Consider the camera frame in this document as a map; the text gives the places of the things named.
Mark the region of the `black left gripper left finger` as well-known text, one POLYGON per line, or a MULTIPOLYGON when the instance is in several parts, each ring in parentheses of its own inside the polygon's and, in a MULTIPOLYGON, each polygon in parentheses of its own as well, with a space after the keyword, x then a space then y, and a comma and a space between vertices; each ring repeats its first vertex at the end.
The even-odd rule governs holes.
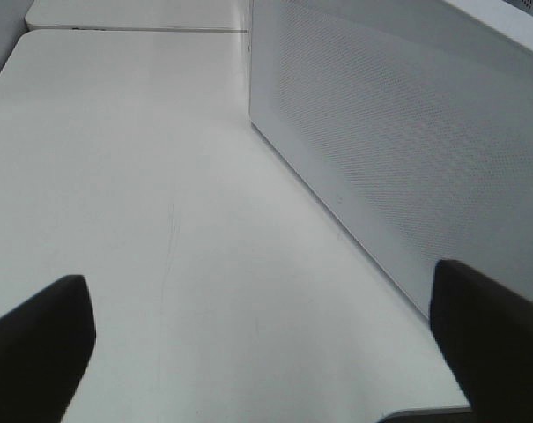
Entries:
POLYGON ((96 342, 81 275, 59 278, 0 317, 0 422, 60 422, 96 342))

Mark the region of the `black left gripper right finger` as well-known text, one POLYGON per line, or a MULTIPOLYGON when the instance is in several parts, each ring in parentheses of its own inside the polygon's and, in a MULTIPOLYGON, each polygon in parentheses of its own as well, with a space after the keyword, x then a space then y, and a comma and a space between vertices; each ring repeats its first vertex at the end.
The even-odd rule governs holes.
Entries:
POLYGON ((456 260, 434 269, 430 328, 481 422, 533 422, 533 302, 456 260))

